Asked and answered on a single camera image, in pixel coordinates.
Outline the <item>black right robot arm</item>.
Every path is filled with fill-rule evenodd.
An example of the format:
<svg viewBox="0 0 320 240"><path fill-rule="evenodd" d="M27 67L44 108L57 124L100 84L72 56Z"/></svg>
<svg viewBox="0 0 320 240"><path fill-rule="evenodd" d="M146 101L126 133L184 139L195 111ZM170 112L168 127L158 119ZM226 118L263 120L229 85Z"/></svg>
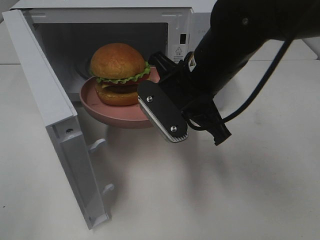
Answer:
<svg viewBox="0 0 320 240"><path fill-rule="evenodd" d="M231 135L226 123L253 102L293 40L319 34L317 0L218 0L209 30L194 51L178 63L162 52L150 56L160 79L138 87L140 107L171 143L184 141L192 128L210 133L219 145ZM268 40L280 40L283 45L248 99L221 117L215 95Z"/></svg>

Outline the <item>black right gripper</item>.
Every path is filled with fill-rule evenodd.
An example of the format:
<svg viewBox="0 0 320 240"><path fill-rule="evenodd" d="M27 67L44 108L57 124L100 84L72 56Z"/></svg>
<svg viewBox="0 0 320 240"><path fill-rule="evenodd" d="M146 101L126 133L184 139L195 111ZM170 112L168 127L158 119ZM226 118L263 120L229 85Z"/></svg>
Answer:
<svg viewBox="0 0 320 240"><path fill-rule="evenodd" d="M209 132L216 146L232 135L226 125L220 123L222 117L214 104L214 96L198 88L186 61L175 63L158 51L149 57L148 63L156 68L161 89L179 109L189 127Z"/></svg>

